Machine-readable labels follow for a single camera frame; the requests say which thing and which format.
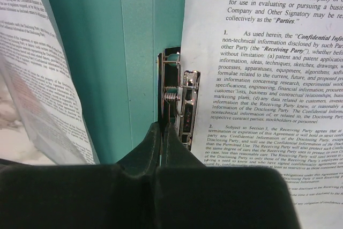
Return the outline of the teal file folder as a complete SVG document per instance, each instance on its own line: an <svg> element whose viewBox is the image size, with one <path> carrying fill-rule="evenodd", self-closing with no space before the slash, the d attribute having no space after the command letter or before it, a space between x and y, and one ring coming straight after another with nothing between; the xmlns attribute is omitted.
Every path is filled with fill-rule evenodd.
<svg viewBox="0 0 343 229"><path fill-rule="evenodd" d="M181 44L184 0L49 0L101 163L158 117L157 57Z"/></svg>

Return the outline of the white printed paper sheets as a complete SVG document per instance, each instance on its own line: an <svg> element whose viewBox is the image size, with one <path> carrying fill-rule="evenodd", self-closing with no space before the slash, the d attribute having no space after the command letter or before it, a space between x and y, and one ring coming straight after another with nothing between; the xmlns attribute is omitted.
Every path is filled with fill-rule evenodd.
<svg viewBox="0 0 343 229"><path fill-rule="evenodd" d="M185 0L181 60L192 153L275 168L304 228L342 228L342 0Z"/></svg>

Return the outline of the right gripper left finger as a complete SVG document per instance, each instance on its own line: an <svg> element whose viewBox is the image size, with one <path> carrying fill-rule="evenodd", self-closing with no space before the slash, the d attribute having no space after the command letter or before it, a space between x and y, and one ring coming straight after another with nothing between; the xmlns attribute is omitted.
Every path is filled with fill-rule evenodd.
<svg viewBox="0 0 343 229"><path fill-rule="evenodd" d="M1 161L1 228L154 228L160 129L112 165Z"/></svg>

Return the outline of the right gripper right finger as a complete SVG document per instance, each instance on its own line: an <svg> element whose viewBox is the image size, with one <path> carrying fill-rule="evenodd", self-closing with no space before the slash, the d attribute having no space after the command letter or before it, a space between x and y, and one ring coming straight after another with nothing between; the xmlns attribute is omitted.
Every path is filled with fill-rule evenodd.
<svg viewBox="0 0 343 229"><path fill-rule="evenodd" d="M166 126L155 176L157 228L299 228L281 175L266 167L207 167Z"/></svg>

